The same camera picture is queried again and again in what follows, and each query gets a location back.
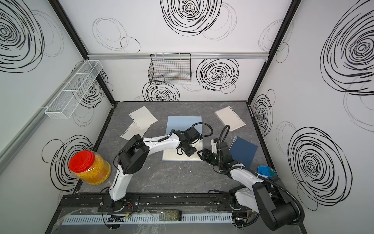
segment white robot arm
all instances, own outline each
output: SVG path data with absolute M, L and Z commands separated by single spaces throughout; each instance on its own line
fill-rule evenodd
M 213 129 L 205 124 L 211 129 L 211 134 L 202 136 L 194 128 L 197 124 L 205 123 L 196 123 L 186 131 L 172 129 L 169 135 L 160 137 L 133 136 L 118 153 L 118 171 L 109 189 L 113 202 L 125 197 L 132 175 L 142 168 L 148 155 L 166 149 L 177 149 L 177 153 L 181 149 L 187 156 L 194 154 L 196 148 L 193 144 L 213 134 Z M 284 188 L 278 177 L 267 178 L 259 175 L 232 159 L 227 143 L 224 142 L 225 137 L 221 140 L 224 130 L 228 129 L 228 132 L 229 128 L 228 125 L 225 126 L 220 138 L 211 141 L 212 150 L 203 149 L 197 153 L 201 160 L 218 166 L 220 174 L 225 174 L 243 185 L 236 189 L 230 198 L 233 209 L 246 206 L 256 211 L 273 231 L 285 224 L 302 223 L 304 211 L 300 202 Z

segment table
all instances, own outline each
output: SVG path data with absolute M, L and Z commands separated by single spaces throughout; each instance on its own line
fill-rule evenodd
M 112 165 L 111 175 L 100 185 L 90 186 L 83 182 L 79 192 L 99 192 L 112 185 L 117 172 L 113 166 L 113 158 L 127 142 L 120 136 L 133 122 L 129 113 L 143 106 L 158 120 L 151 125 L 144 137 L 165 135 L 169 115 L 201 116 L 202 121 L 211 125 L 214 130 L 211 137 L 203 139 L 203 148 L 208 149 L 211 149 L 210 140 L 218 138 L 224 127 L 214 112 L 231 106 L 246 125 L 229 132 L 225 141 L 231 145 L 233 138 L 239 136 L 257 145 L 250 168 L 257 170 L 259 165 L 267 165 L 245 102 L 119 102 L 98 148 L 98 153 Z M 203 134 L 209 131 L 203 125 Z M 212 165 L 204 161 L 162 161 L 162 152 L 157 152 L 149 155 L 143 167 L 133 175 L 127 192 L 208 192 L 210 189 L 228 192 L 239 185 L 239 182 L 228 176 L 215 173 Z

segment yellow food in jar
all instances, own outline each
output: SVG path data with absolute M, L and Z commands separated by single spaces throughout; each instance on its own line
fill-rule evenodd
M 95 154 L 93 165 L 87 171 L 75 174 L 90 185 L 99 185 L 110 176 L 111 171 L 112 167 L 110 164 L 100 155 Z

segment red lid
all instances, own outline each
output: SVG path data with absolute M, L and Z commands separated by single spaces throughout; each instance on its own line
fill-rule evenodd
M 84 172 L 90 169 L 94 161 L 95 155 L 89 150 L 83 150 L 70 159 L 69 169 L 76 173 Z

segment jar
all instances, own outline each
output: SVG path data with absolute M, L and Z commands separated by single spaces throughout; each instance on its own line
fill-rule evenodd
M 69 161 L 69 169 L 90 185 L 101 184 L 112 171 L 110 164 L 100 154 L 88 150 L 76 153 Z

